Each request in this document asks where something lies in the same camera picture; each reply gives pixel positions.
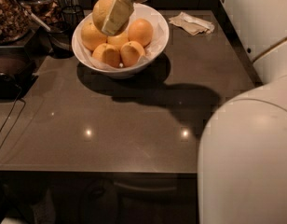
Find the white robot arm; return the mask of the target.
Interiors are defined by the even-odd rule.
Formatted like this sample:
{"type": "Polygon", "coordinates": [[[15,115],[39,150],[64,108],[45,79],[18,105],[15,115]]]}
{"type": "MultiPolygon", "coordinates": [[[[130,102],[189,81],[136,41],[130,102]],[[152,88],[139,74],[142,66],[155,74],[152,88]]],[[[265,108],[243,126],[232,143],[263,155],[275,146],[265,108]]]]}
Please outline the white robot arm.
{"type": "Polygon", "coordinates": [[[287,224],[287,0],[215,0],[262,84],[208,121],[198,149],[200,224],[287,224]]]}

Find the yellow taped gripper finger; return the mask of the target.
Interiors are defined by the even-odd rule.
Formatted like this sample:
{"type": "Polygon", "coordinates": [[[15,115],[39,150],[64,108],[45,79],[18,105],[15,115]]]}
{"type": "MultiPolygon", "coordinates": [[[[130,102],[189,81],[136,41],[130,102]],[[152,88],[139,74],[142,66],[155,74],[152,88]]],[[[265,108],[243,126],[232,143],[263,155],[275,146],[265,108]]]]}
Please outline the yellow taped gripper finger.
{"type": "Polygon", "coordinates": [[[102,32],[109,36],[121,34],[133,11],[134,6],[130,0],[114,0],[103,22],[102,32]]]}

